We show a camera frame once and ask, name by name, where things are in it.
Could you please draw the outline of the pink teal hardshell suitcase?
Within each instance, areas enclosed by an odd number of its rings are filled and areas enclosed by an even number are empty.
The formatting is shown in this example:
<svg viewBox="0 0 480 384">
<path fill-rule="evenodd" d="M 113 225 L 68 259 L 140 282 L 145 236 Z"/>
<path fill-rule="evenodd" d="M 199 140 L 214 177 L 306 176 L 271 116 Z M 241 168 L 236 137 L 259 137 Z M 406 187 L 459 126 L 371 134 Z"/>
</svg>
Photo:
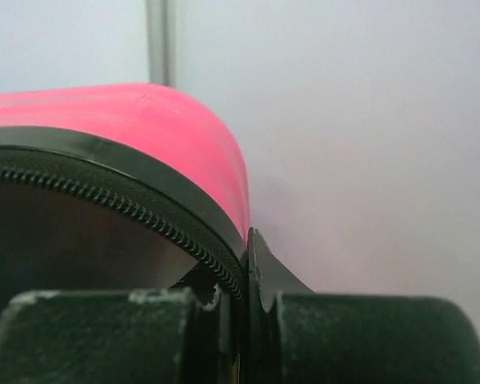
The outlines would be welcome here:
<svg viewBox="0 0 480 384">
<path fill-rule="evenodd" d="M 246 165 L 181 91 L 127 83 L 0 94 L 0 182 L 111 210 L 180 246 L 246 306 Z"/>
</svg>

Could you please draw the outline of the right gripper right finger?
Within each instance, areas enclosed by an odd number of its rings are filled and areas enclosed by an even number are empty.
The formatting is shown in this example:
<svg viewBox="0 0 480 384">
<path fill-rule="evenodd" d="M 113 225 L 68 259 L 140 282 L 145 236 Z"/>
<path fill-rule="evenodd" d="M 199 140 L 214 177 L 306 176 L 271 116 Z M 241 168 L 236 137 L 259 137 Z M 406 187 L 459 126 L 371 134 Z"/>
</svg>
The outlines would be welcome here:
<svg viewBox="0 0 480 384">
<path fill-rule="evenodd" d="M 252 383 L 480 383 L 480 340 L 455 303 L 319 294 L 247 241 Z"/>
</svg>

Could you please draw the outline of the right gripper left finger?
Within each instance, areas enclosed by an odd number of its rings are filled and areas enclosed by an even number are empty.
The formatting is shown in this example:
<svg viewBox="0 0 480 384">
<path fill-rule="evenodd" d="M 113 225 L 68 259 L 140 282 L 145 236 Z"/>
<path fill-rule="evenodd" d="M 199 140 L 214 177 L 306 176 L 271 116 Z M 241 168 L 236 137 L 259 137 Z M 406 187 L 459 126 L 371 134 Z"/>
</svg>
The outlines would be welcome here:
<svg viewBox="0 0 480 384">
<path fill-rule="evenodd" d="M 0 383 L 237 383 L 230 301 L 190 289 L 29 291 L 0 317 Z"/>
</svg>

